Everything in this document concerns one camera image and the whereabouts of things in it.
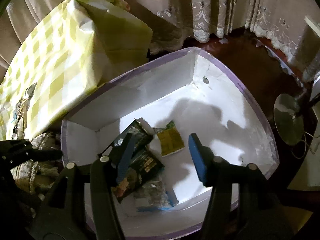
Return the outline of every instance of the sheer lace curtain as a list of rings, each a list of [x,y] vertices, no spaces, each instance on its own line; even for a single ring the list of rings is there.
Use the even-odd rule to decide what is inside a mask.
[[[0,18],[0,65],[7,68],[33,28],[63,0],[12,0]],[[188,36],[207,42],[210,33],[222,38],[245,26],[272,40],[288,62],[317,68],[320,41],[304,22],[320,23],[314,0],[126,0],[130,12],[153,30],[151,53],[175,51]]]

